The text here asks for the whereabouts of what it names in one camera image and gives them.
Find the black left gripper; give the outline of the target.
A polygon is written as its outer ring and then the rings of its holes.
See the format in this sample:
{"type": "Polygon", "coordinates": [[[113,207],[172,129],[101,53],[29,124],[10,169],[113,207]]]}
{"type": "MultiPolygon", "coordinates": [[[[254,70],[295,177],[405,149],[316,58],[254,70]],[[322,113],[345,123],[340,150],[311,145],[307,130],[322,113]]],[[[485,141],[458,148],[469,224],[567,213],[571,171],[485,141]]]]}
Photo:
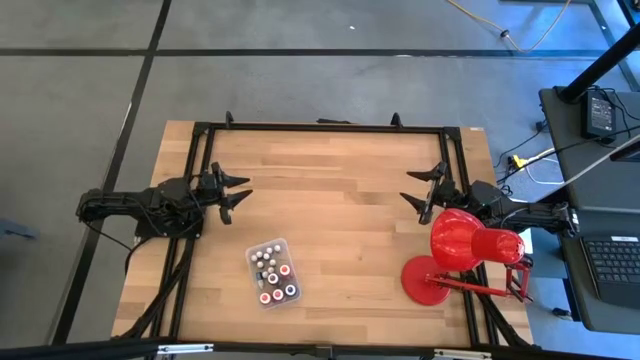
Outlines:
{"type": "Polygon", "coordinates": [[[218,162],[211,164],[211,172],[203,173],[198,180],[197,199],[202,206],[219,206],[219,214],[224,225],[232,223],[231,212],[245,198],[253,193],[244,190],[239,193],[224,195],[224,188],[233,188],[250,181],[246,177],[228,175],[218,162]]]}

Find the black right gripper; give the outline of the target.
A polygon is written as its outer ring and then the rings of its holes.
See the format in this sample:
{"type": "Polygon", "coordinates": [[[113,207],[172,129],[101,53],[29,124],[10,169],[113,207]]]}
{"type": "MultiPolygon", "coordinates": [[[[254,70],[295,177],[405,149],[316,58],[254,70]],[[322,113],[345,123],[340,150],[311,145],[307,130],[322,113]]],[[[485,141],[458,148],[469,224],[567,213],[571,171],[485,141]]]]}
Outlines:
{"type": "Polygon", "coordinates": [[[424,199],[419,199],[403,192],[399,193],[399,195],[416,210],[416,213],[419,215],[418,223],[421,225],[427,225],[431,222],[433,206],[462,210],[468,210],[471,206],[469,195],[458,190],[454,181],[440,180],[446,175],[447,170],[448,164],[441,161],[429,171],[406,172],[410,177],[421,181],[434,181],[430,192],[424,199]]]}

